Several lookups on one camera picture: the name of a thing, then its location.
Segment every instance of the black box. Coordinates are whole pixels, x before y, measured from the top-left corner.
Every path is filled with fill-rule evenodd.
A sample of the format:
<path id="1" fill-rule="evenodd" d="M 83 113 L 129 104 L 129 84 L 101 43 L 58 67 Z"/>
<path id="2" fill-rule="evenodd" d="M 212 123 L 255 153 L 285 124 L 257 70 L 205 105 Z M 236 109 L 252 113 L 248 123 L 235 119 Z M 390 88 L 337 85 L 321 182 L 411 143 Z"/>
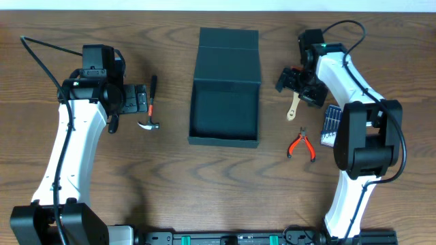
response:
<path id="1" fill-rule="evenodd" d="M 200 29 L 190 144 L 256 148 L 261 84 L 258 31 Z"/>

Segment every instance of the green connector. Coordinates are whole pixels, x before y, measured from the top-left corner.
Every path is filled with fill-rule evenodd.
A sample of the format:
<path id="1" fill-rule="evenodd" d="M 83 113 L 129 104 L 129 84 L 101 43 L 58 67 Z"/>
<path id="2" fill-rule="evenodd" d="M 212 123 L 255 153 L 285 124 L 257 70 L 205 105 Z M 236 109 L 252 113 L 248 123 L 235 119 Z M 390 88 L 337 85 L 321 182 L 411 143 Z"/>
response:
<path id="1" fill-rule="evenodd" d="M 182 237 L 182 245 L 191 245 L 191 237 L 186 235 Z"/>
<path id="2" fill-rule="evenodd" d="M 270 235 L 270 245 L 279 245 L 278 235 Z"/>

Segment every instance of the hammer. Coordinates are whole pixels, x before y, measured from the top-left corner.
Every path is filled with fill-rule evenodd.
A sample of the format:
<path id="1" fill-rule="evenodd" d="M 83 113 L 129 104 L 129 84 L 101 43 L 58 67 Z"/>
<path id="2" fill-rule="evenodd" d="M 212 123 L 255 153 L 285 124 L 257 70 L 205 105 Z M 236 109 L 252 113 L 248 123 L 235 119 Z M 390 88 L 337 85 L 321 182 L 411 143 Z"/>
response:
<path id="1" fill-rule="evenodd" d="M 157 83 L 157 76 L 151 77 L 149 121 L 147 122 L 146 125 L 143 125 L 141 122 L 138 122 L 138 125 L 140 125 L 143 129 L 146 129 L 146 130 L 159 129 L 159 123 L 153 123 L 151 121 L 151 116 L 153 115 L 153 99 L 155 98 L 156 83 Z"/>

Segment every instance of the red pliers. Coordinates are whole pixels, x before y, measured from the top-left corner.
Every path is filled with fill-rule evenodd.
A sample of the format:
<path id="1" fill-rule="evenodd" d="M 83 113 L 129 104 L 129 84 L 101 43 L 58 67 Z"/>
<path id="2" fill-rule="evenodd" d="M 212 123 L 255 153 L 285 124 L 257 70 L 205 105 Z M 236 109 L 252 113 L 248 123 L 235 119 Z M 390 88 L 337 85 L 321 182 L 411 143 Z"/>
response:
<path id="1" fill-rule="evenodd" d="M 309 139 L 306 136 L 306 128 L 305 129 L 300 128 L 300 133 L 298 134 L 298 137 L 294 140 L 294 142 L 291 143 L 291 145 L 287 149 L 287 157 L 288 158 L 292 157 L 292 151 L 294 151 L 295 146 L 297 146 L 301 140 L 306 143 L 306 146 L 309 149 L 309 152 L 311 153 L 311 162 L 313 163 L 315 161 L 316 154 L 312 144 L 309 142 Z"/>

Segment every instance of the hammer head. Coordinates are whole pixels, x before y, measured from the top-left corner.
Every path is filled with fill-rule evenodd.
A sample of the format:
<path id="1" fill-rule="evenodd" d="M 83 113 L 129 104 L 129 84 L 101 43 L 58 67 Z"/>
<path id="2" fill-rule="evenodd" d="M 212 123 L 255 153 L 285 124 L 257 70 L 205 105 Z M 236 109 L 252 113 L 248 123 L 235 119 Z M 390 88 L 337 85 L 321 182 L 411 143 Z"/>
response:
<path id="1" fill-rule="evenodd" d="M 141 122 L 138 122 L 138 125 L 146 130 L 159 129 L 159 123 L 153 123 L 151 120 L 149 120 L 145 125 L 143 125 Z"/>

